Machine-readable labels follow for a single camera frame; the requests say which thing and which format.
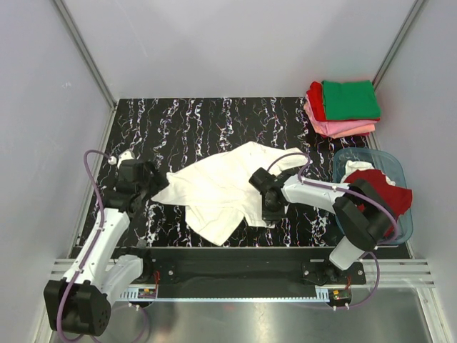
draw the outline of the blue plastic bin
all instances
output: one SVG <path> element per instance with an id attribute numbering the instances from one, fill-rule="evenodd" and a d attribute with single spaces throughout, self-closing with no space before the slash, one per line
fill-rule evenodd
<path id="1" fill-rule="evenodd" d="M 400 162 L 392 155 L 366 148 L 346 148 L 338 151 L 333 158 L 333 182 L 341 182 L 345 172 L 347 161 L 370 162 L 376 169 L 381 170 L 396 186 L 408 188 L 406 186 L 405 174 Z M 398 218 L 400 233 L 395 241 L 389 244 L 397 245 L 406 242 L 413 234 L 413 217 L 411 209 Z"/>

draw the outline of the white wall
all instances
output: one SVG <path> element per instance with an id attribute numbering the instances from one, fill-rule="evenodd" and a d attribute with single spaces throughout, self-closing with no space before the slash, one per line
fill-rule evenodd
<path id="1" fill-rule="evenodd" d="M 455 0 L 426 5 L 380 85 L 376 127 L 413 190 L 414 252 L 429 260 L 450 323 L 457 316 L 456 17 Z"/>
<path id="2" fill-rule="evenodd" d="M 109 108 L 51 1 L 3 1 L 0 31 L 0 340 L 31 342 Z"/>
<path id="3" fill-rule="evenodd" d="M 413 0 L 65 0 L 117 98 L 372 79 Z"/>

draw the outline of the white cloth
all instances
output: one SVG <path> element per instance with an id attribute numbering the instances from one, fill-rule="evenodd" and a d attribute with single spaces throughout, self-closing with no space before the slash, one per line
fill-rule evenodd
<path id="1" fill-rule="evenodd" d="M 249 178 L 258 168 L 267 169 L 275 159 L 292 152 L 300 150 L 246 143 L 176 173 L 167 173 L 170 184 L 152 199 L 186 206 L 186 223 L 203 238 L 222 245 L 243 218 L 253 227 L 267 227 L 261 218 L 261 195 L 249 184 Z M 278 161 L 270 172 L 277 175 L 305 163 L 305 156 L 288 156 Z"/>
<path id="2" fill-rule="evenodd" d="M 349 175 L 354 173 L 356 170 L 367 170 L 367 169 L 374 169 L 374 166 L 371 163 L 363 162 L 363 161 L 347 161 L 345 166 L 346 173 L 344 174 L 341 182 L 344 182 L 348 178 Z M 386 175 L 386 182 L 391 186 L 395 186 L 395 181 L 392 181 Z"/>

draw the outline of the black marble table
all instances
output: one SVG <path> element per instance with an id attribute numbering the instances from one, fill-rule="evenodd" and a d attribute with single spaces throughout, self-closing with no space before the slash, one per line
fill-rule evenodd
<path id="1" fill-rule="evenodd" d="M 331 181 L 334 154 L 351 146 L 366 147 L 363 137 L 323 138 L 306 116 L 304 98 L 232 99 L 122 99 L 106 152 L 115 156 L 131 149 L 152 159 L 163 173 L 177 172 L 212 154 L 248 142 L 278 149 L 298 147 L 313 163 L 306 176 Z M 103 192 L 114 180 L 116 168 L 104 162 L 98 183 Z M 92 199 L 76 248 L 94 225 L 97 207 Z M 291 205 L 288 218 L 272 229 L 241 222 L 225 247 L 309 247 L 334 245 L 339 235 L 334 215 L 305 205 Z M 183 207 L 148 201 L 119 241 L 135 246 L 145 239 L 149 247 L 212 247 L 186 225 Z"/>

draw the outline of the folded pink towel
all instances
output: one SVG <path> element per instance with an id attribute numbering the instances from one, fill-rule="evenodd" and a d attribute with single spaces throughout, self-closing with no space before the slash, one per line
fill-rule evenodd
<path id="1" fill-rule="evenodd" d="M 353 136 L 354 134 L 365 134 L 375 130 L 374 120 L 353 120 L 353 121 L 317 121 L 314 118 L 313 110 L 306 96 L 305 112 L 314 130 L 318 134 L 329 136 L 331 138 L 341 138 Z"/>

